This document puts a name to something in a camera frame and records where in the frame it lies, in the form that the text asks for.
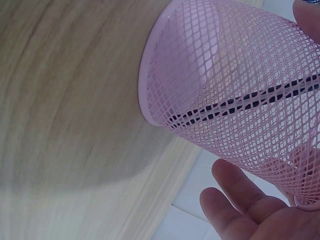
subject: wooden table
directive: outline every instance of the wooden table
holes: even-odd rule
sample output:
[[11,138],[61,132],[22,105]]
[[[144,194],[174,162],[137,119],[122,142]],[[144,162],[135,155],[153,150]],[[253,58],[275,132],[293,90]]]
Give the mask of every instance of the wooden table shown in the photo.
[[1,240],[152,236],[199,152],[138,104],[169,1],[0,1]]

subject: fingertip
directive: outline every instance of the fingertip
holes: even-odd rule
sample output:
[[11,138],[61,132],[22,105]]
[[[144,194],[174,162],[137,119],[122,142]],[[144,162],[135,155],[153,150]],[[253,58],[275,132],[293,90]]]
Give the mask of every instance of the fingertip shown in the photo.
[[227,162],[226,160],[219,158],[212,165],[212,168],[211,168],[212,175],[214,176],[216,172],[223,170],[226,165],[228,166],[230,164],[231,163]]
[[205,203],[212,203],[215,199],[215,195],[220,192],[215,187],[208,187],[204,189],[200,194],[200,205],[202,206]]
[[294,18],[302,31],[320,43],[320,5],[295,0],[292,5]]

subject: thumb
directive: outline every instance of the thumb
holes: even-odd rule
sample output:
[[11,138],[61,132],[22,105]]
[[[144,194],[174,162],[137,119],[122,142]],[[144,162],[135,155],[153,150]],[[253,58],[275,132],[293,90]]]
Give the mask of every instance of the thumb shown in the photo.
[[312,4],[320,3],[320,1],[309,0],[308,2],[295,0],[293,3],[293,15],[304,33],[320,44],[320,4]]

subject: diamond mesh pattern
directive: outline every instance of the diamond mesh pattern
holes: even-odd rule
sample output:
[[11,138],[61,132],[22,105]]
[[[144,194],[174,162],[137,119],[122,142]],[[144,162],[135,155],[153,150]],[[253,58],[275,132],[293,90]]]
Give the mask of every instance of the diamond mesh pattern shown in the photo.
[[319,73],[320,48],[295,23],[231,0],[186,0],[154,48],[149,111],[307,206],[320,200]]

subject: wood grain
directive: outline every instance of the wood grain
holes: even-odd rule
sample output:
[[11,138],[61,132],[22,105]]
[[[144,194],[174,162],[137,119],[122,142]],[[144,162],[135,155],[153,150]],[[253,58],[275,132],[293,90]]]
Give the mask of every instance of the wood grain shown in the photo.
[[139,109],[168,3],[0,1],[0,239],[152,236],[199,152]]

